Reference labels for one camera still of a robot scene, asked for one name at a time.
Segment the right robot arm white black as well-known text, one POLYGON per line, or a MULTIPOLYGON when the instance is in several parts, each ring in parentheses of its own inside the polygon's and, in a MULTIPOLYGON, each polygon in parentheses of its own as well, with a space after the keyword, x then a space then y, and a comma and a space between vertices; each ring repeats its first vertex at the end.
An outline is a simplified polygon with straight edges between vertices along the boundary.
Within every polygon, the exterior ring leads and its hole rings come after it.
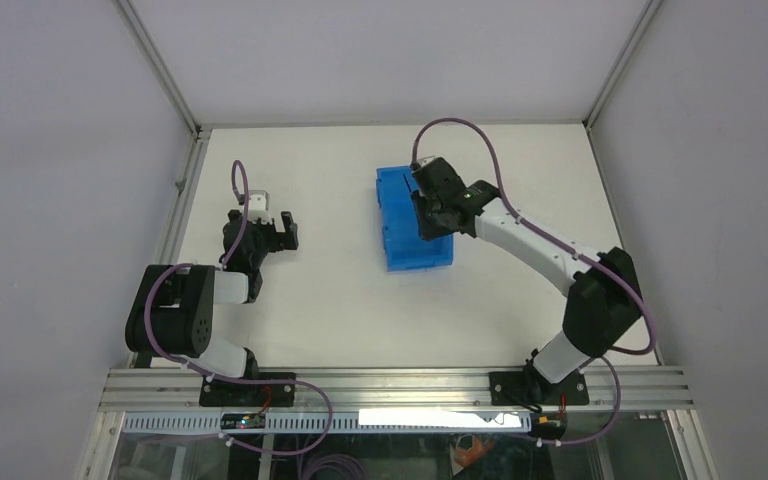
POLYGON ((484 180, 466 185, 444 158, 414 161, 410 171, 423 240, 459 233, 485 241, 541 274, 566 299, 560 331, 526 361, 514 383, 514 400, 552 403, 562 394, 564 380, 607 353, 641 317, 631 297, 639 290, 635 267, 624 250, 590 251, 588 257, 597 262, 590 266, 584 254, 563 250, 546 239, 546 230, 517 219, 496 186, 484 180))

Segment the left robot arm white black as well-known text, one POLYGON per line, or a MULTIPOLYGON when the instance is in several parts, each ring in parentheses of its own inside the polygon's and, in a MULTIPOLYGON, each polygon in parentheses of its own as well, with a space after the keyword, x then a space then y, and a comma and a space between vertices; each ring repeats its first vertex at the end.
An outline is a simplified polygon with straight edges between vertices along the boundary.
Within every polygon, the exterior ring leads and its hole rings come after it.
POLYGON ((267 211, 245 220, 242 211, 230 210, 222 230, 230 255, 225 265, 147 266, 126 320, 128 349, 192 367, 211 379, 222 377, 222 392, 235 405, 254 403, 261 392, 255 354, 215 334, 213 313, 219 304, 255 302, 266 257, 298 249, 292 213, 282 211, 280 220, 282 229, 267 211))

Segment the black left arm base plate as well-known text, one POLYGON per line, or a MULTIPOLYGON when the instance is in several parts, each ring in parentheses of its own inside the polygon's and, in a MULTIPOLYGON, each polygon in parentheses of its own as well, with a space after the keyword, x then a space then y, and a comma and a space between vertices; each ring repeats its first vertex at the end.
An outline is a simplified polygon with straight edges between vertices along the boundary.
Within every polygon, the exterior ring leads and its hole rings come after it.
POLYGON ((201 407, 261 408, 292 407, 295 401, 295 386, 279 383, 279 380, 296 380, 297 375, 289 371, 265 372, 259 376, 265 385, 240 385, 213 380, 202 382, 198 404, 201 407))

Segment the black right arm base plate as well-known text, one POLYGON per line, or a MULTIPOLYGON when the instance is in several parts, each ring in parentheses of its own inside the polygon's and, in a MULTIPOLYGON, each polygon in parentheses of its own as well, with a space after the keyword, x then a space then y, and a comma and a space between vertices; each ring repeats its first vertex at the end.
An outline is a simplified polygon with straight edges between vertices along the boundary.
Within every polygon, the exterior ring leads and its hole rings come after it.
POLYGON ((585 406, 590 403, 584 376, 573 372, 557 384, 524 371, 491 371, 489 392, 493 406, 585 406))

